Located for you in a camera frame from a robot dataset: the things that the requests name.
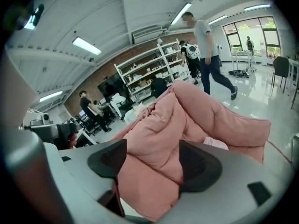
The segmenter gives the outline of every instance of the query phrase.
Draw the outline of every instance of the pink cloth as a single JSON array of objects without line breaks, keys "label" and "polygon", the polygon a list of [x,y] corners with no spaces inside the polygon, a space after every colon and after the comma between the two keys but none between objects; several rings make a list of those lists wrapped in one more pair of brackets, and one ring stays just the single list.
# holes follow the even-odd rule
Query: pink cloth
[{"label": "pink cloth", "polygon": [[178,199],[183,170],[179,140],[212,137],[229,150],[263,162],[270,122],[232,112],[196,86],[176,81],[114,139],[127,139],[127,158],[118,175],[121,198],[156,221]]}]

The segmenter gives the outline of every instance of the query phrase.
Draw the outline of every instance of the black shirt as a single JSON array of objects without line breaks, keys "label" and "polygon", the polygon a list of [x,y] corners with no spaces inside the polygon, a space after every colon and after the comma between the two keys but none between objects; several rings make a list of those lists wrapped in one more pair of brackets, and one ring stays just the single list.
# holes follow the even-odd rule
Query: black shirt
[{"label": "black shirt", "polygon": [[190,65],[191,63],[194,63],[194,60],[192,60],[189,56],[188,56],[188,53],[187,53],[187,50],[186,50],[186,47],[182,47],[181,48],[181,52],[185,52],[185,57],[186,57],[186,60],[188,62],[188,64]]},{"label": "black shirt", "polygon": [[153,79],[152,83],[150,83],[150,90],[152,91],[152,95],[158,98],[165,90],[167,90],[165,80],[162,78]]},{"label": "black shirt", "polygon": [[113,85],[109,84],[106,86],[106,93],[108,96],[114,95],[116,93],[116,89]]},{"label": "black shirt", "polygon": [[88,105],[90,104],[90,100],[87,98],[81,98],[80,100],[80,106],[82,108],[82,110],[85,112],[85,114],[93,119],[95,117],[95,115],[91,112],[91,110],[88,108]]}]

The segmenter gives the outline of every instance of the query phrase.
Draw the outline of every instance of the computer monitor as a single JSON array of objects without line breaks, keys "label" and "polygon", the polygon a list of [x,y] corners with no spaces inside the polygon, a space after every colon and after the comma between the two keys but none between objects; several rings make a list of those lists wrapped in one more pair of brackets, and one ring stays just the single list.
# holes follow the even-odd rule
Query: computer monitor
[{"label": "computer monitor", "polygon": [[84,112],[83,110],[81,110],[81,111],[79,112],[79,115],[80,115],[81,117],[83,117],[83,116],[85,115],[85,112]]},{"label": "computer monitor", "polygon": [[103,99],[100,100],[100,105],[104,105],[105,103],[106,103],[106,99],[105,98],[103,98]]}]

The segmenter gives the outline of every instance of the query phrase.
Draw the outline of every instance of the black sneaker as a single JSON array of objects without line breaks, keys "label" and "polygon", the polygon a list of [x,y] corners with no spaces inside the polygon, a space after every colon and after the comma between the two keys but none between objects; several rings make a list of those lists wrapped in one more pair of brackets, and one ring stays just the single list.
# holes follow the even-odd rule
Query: black sneaker
[{"label": "black sneaker", "polygon": [[237,97],[238,93],[238,87],[235,86],[235,92],[233,94],[230,94],[230,99],[234,100]]},{"label": "black sneaker", "polygon": [[108,133],[108,132],[110,132],[112,130],[112,128],[110,128],[110,127],[108,127],[107,129],[108,129],[108,131],[105,132],[105,133]]}]

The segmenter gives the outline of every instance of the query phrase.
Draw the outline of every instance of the gray t-shirt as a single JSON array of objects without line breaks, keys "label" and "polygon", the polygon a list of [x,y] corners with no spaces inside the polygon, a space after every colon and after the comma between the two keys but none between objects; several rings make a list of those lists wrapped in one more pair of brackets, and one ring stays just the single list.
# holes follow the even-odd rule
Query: gray t-shirt
[{"label": "gray t-shirt", "polygon": [[[200,58],[205,58],[206,54],[207,54],[208,44],[207,44],[207,39],[206,39],[206,33],[208,31],[211,32],[211,28],[206,21],[203,21],[203,20],[196,21],[195,26],[194,26],[194,35],[198,42]],[[214,43],[212,56],[217,56],[217,55],[219,55],[219,54],[218,54],[217,46]]]}]

